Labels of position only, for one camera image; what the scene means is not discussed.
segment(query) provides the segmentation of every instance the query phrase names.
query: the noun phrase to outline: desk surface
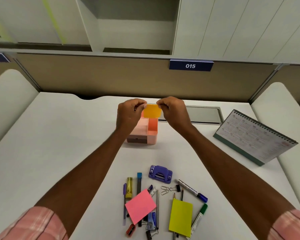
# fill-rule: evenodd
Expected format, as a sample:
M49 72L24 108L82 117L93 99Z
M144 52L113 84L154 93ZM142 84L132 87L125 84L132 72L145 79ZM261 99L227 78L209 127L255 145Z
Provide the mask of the desk surface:
M36 97L0 142L0 232L112 133L117 106L127 99L104 96L81 100L71 94L45 92ZM157 101L152 98L145 100L148 103ZM248 103L191 100L185 103L220 107L224 118L233 109L255 118ZM267 181L300 209L277 159L259 167L213 138L218 126L195 126L220 149ZM124 233L130 220L127 219L126 226L122 226L123 184L127 177L136 178L137 172L142 172L142 189L151 184L160 188L162 183L148 178L150 165L167 167L173 171L173 179L183 180L209 198L208 210L193 239L256 239L191 146L165 122L158 125L156 145L123 144L71 239L125 239ZM133 195L136 195L136 183ZM160 196L157 240L172 238L168 231L172 195ZM202 202L188 192L184 192L184 200L193 204L192 218L195 218ZM137 229L132 238L146 239L144 231Z

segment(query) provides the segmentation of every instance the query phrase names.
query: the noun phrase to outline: hand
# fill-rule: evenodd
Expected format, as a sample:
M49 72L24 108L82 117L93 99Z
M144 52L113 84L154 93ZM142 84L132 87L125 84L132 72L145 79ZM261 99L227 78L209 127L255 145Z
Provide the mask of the hand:
M178 133L182 134L193 127L185 103L176 97L165 97L157 101L164 118Z
M116 130L128 136L136 127L147 101L134 98L118 105Z

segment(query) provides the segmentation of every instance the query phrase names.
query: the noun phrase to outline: pink sticky note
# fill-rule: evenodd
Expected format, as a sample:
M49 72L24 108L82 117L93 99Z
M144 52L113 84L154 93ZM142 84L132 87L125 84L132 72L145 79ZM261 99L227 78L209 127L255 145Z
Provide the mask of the pink sticky note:
M156 208L155 202L146 189L127 202L125 206L134 225Z

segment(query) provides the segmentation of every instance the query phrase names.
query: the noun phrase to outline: purple hole punch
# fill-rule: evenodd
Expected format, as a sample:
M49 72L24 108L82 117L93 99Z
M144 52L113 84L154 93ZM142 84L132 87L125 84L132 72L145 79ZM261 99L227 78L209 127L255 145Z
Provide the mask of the purple hole punch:
M172 171L162 166L151 165L149 178L170 184L172 179Z

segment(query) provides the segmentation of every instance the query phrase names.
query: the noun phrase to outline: shirt sleeve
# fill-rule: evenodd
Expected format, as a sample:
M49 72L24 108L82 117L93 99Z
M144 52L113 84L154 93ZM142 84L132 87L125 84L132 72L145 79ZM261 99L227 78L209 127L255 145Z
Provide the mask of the shirt sleeve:
M60 218L45 207L34 206L0 233L0 240L68 240Z
M268 240L300 240L300 211L282 214L270 229Z

